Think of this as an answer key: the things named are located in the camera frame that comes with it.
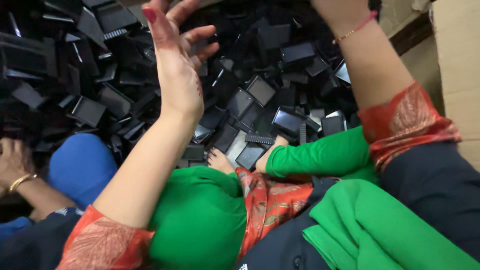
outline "gold bracelet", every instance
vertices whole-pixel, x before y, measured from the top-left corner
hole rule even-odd
[[[9,193],[12,193],[14,192],[18,186],[23,183],[24,181],[26,180],[30,180],[30,179],[33,179],[33,178],[36,178],[37,175],[36,174],[32,174],[32,173],[29,173],[21,178],[19,178],[18,180],[16,180],[15,182],[13,182],[13,184],[10,186],[10,189],[9,189]]]

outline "hand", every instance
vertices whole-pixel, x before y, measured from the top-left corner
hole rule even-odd
[[[312,0],[335,36],[342,37],[368,19],[368,0]]]
[[[35,173],[32,153],[22,141],[3,138],[0,146],[0,186],[10,188],[19,178]]]
[[[198,121],[204,111],[204,102],[202,84],[195,70],[218,51],[219,45],[210,44],[192,57],[188,54],[192,44],[208,39],[216,29],[209,25],[180,35],[179,26],[198,9],[200,0],[183,0],[167,12],[168,5],[168,0],[151,0],[142,6],[155,43],[162,89],[161,114],[180,114]]]

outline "blue fabric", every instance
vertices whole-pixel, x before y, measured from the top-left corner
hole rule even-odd
[[[0,243],[16,232],[24,230],[32,225],[32,221],[26,217],[19,217],[11,222],[0,223]]]
[[[78,134],[53,153],[48,183],[85,209],[100,195],[117,169],[110,149],[99,137]]]

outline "red nail polish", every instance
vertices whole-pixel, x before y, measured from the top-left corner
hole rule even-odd
[[[156,21],[156,14],[155,11],[151,9],[142,9],[144,16],[148,19],[148,21],[153,24]]]

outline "toe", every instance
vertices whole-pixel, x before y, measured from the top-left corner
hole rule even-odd
[[[212,148],[212,153],[215,156],[223,155],[223,153],[220,150],[218,150],[217,148]]]

